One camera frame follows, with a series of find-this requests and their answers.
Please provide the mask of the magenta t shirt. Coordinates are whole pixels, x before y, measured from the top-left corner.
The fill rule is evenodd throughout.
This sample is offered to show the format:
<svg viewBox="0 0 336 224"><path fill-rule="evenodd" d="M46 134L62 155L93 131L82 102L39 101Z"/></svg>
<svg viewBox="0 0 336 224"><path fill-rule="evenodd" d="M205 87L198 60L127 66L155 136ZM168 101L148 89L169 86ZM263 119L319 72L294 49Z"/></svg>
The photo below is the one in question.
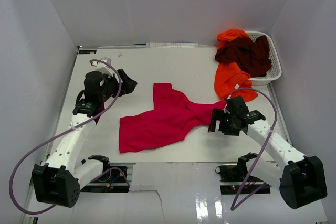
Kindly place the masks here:
<svg viewBox="0 0 336 224"><path fill-rule="evenodd" d="M155 150L183 141L199 126L209 126L213 109L226 103L194 103L170 83L153 85L153 110L120 119L119 152Z"/></svg>

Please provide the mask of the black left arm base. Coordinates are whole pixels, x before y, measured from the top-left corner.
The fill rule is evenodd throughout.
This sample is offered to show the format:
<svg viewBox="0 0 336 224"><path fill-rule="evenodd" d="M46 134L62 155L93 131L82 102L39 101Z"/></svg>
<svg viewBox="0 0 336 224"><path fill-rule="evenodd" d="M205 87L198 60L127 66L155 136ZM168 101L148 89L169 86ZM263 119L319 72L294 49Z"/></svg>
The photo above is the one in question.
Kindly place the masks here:
<svg viewBox="0 0 336 224"><path fill-rule="evenodd" d="M126 179L130 182L128 177L127 166L117 166L122 172L117 169L111 170L104 174L99 179L94 180L84 187L81 192L87 193L128 193L129 185Z"/></svg>

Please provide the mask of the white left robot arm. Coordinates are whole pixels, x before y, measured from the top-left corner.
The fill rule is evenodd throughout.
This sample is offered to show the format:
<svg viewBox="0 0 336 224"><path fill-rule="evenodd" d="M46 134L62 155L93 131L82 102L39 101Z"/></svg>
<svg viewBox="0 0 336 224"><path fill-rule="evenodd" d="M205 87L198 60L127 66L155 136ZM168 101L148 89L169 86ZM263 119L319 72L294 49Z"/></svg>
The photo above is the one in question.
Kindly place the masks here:
<svg viewBox="0 0 336 224"><path fill-rule="evenodd" d="M67 133L43 165L35 165L32 181L38 202L71 208L80 191L93 181L110 178L109 159L91 155L77 164L79 153L99 121L98 114L110 97L132 93L137 82L123 69L116 74L110 71L92 71L85 75L84 89L76 98Z"/></svg>

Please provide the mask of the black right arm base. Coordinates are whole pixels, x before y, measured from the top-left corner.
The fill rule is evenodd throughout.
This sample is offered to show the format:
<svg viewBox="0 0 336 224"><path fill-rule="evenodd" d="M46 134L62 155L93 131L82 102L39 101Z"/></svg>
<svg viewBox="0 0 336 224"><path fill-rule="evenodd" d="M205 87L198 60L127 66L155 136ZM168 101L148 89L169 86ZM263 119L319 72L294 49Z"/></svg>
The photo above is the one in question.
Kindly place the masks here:
<svg viewBox="0 0 336 224"><path fill-rule="evenodd" d="M235 195L245 178L235 163L219 165L215 168L215 173L220 176L221 195ZM249 195L263 183L261 179L250 176L241 194Z"/></svg>

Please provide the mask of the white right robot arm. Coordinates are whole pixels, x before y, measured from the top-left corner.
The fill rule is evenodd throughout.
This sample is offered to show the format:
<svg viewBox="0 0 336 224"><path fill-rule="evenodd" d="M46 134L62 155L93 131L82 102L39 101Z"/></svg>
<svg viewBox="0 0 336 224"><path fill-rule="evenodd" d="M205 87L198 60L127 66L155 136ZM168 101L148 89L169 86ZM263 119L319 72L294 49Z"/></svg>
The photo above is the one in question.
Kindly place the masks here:
<svg viewBox="0 0 336 224"><path fill-rule="evenodd" d="M242 97L226 102L225 109L212 111L208 131L220 131L227 136L239 136L243 132L256 141L261 150L258 154L248 153L239 157L235 167L222 169L223 178L241 179L239 193L247 181L258 178L263 184L256 192L271 186L280 192L292 209L326 198L324 168L318 157L307 156L291 146L274 132L264 115L249 110Z"/></svg>

